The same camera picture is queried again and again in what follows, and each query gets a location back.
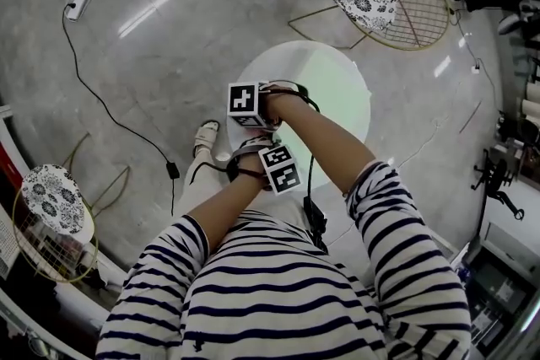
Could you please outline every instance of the navy and white striped sleeve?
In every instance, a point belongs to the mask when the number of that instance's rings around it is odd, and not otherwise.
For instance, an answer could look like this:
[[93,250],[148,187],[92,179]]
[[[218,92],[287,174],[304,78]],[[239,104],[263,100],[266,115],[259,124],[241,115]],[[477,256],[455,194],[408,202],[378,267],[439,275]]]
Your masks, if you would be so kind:
[[208,240],[194,219],[184,216],[165,229],[129,271],[96,358],[138,358],[178,347],[184,298],[207,258]]
[[381,162],[369,164],[349,192],[347,207],[375,269],[379,307],[395,338],[390,357],[466,357],[467,298],[397,172]]

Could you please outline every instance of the red object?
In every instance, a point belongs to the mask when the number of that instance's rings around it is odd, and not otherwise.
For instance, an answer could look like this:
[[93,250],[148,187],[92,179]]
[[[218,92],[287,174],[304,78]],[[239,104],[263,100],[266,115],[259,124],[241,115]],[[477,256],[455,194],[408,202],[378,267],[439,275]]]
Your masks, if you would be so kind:
[[3,149],[2,144],[0,143],[0,169],[6,174],[9,179],[9,182],[14,186],[15,190],[18,191],[23,183],[23,178],[20,175],[20,172],[15,168],[14,163],[9,158],[6,151]]

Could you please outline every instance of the black and white fiducial marker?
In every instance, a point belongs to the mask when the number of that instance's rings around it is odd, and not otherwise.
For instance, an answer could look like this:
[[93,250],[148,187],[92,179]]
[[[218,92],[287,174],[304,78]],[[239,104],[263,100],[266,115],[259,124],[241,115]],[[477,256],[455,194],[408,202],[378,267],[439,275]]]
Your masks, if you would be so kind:
[[267,123],[259,114],[259,87],[262,83],[229,84],[227,116],[242,127],[261,129]]
[[296,160],[287,146],[264,148],[259,151],[268,181],[276,195],[281,195],[302,185]]

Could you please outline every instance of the striped shirt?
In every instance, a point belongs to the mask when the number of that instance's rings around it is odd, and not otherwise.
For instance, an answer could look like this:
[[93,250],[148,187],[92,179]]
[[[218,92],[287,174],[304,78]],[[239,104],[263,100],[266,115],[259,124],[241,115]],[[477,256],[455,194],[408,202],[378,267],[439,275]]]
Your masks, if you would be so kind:
[[346,206],[373,287],[268,215],[242,213],[211,255],[183,216],[129,271],[96,357],[466,358],[465,293],[397,172],[369,164]]

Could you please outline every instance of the wrist strap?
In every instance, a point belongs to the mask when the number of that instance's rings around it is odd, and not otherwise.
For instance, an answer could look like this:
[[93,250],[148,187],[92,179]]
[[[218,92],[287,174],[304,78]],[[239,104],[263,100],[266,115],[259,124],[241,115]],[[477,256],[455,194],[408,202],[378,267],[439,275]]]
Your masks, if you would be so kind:
[[257,173],[256,171],[251,171],[250,169],[238,168],[238,172],[241,175],[249,175],[251,177],[255,177],[256,179],[262,179],[263,177],[266,177],[266,173]]

